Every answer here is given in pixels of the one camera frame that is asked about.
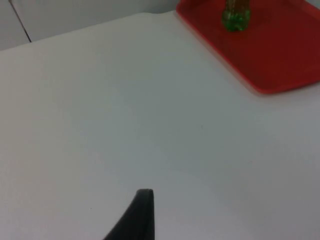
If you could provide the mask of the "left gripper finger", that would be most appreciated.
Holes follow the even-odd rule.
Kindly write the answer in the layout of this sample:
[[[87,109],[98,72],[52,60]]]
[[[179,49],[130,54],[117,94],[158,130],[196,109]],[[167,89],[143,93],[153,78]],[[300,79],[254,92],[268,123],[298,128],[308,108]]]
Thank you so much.
[[[139,189],[104,240],[155,240],[154,191]]]

